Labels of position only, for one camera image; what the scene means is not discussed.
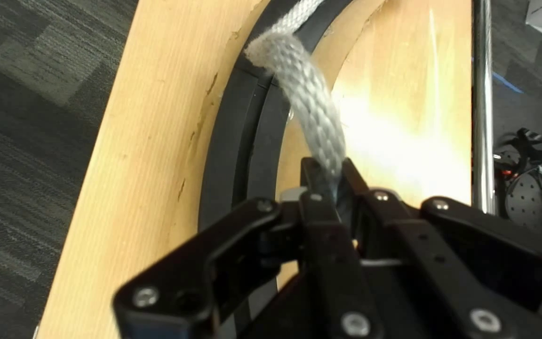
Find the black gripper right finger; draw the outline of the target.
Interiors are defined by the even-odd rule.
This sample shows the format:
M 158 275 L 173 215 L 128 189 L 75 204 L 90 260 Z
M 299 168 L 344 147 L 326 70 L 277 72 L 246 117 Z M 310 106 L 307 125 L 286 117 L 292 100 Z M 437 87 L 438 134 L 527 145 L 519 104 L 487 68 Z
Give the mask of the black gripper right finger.
M 399 270 L 444 339 L 542 339 L 542 236 L 446 196 L 412 207 L 352 162 L 341 190 L 363 260 Z

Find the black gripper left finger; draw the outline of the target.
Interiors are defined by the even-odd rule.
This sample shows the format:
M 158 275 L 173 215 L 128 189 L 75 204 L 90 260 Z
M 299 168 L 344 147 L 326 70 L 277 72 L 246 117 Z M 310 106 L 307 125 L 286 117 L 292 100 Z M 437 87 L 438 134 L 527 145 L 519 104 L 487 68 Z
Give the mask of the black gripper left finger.
M 305 192 L 252 198 L 139 271 L 113 296 L 120 339 L 378 339 L 382 326 L 352 228 L 331 192 L 361 179 L 350 162 L 337 181 L 301 162 Z

